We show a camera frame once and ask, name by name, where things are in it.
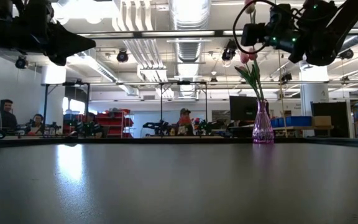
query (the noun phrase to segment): ceiling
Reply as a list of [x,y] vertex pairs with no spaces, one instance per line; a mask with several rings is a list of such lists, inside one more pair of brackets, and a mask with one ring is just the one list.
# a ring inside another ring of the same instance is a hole
[[[232,29],[237,13],[241,10],[244,1],[228,1],[228,0],[212,0],[210,18],[208,29]],[[155,30],[170,30],[170,13],[167,10],[167,0],[152,1],[152,23]],[[303,1],[277,1],[279,3],[291,3],[292,6],[300,6]],[[257,9],[257,22],[267,22],[269,20],[269,8],[266,4],[258,4]],[[243,15],[237,25],[237,29],[242,29],[245,23],[250,22],[246,15]],[[74,33],[87,33],[87,32],[114,32],[111,25],[111,19],[104,18],[98,24],[90,24],[85,19],[70,19],[65,25],[65,28]],[[163,64],[167,67],[167,77],[174,78],[177,73],[176,70],[176,56],[173,44],[167,43],[168,39],[157,39],[157,46],[159,54],[163,60]],[[229,38],[211,38],[203,44],[201,65],[198,72],[197,80],[209,80],[211,72],[215,71],[219,82],[236,82],[241,78],[238,76],[234,69],[234,65],[241,65],[239,56],[232,60],[232,65],[228,68],[223,67],[221,61],[221,54],[224,46],[227,44]],[[116,54],[119,49],[124,49],[122,40],[97,40],[96,41],[96,59],[103,62],[108,69],[112,70],[118,79],[125,82],[139,82],[137,76],[137,62],[129,52],[129,61],[126,63],[118,63]],[[354,57],[351,60],[337,60],[328,66],[328,73],[330,79],[337,79],[338,77],[358,70],[358,44],[351,48],[354,51]],[[258,61],[261,69],[261,79],[264,81],[278,80],[279,73],[277,72],[280,65],[288,62],[289,54],[283,51],[274,50],[271,47],[266,47],[258,54]],[[103,82],[100,74],[90,69],[86,65],[72,63],[68,65],[72,72],[68,73],[69,78],[82,78],[88,82]],[[286,71],[291,72],[294,80],[298,79],[300,72],[299,66],[288,63],[285,66]],[[121,91],[120,88],[98,87],[98,91]]]

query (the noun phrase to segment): cap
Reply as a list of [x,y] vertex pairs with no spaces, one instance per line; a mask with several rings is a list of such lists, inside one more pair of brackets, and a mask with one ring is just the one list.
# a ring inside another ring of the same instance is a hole
[[189,109],[187,109],[187,108],[182,108],[182,109],[180,110],[180,115],[182,115],[182,114],[184,114],[184,113],[191,113],[191,111],[190,111]]

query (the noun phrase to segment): table surface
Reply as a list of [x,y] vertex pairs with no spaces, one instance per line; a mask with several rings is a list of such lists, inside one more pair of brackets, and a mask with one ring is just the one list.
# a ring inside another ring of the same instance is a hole
[[0,149],[0,223],[358,224],[358,148]]

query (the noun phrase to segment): pillar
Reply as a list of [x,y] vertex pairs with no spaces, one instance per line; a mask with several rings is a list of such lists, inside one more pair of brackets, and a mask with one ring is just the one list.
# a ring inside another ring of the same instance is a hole
[[[48,65],[42,67],[42,83],[47,84],[60,84],[66,81],[66,68],[57,65]],[[63,126],[63,98],[65,97],[65,87],[58,86],[53,89],[50,86],[48,91],[48,103],[47,103],[47,119],[46,124],[52,124],[56,122],[57,125]],[[45,87],[42,90],[43,96],[45,96]],[[42,100],[42,111],[44,113],[44,101]]]
[[[300,63],[301,81],[328,81],[327,66],[308,65]],[[301,85],[301,114],[302,116],[312,116],[311,102],[325,103],[329,101],[328,84],[302,84]],[[304,136],[314,136],[314,131],[304,131]]]

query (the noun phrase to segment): glass vase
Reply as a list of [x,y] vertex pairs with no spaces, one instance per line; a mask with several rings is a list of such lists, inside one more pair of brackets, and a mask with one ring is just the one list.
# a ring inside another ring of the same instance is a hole
[[254,144],[273,144],[274,133],[270,118],[266,112],[266,101],[258,100],[258,112],[255,118],[252,139]]

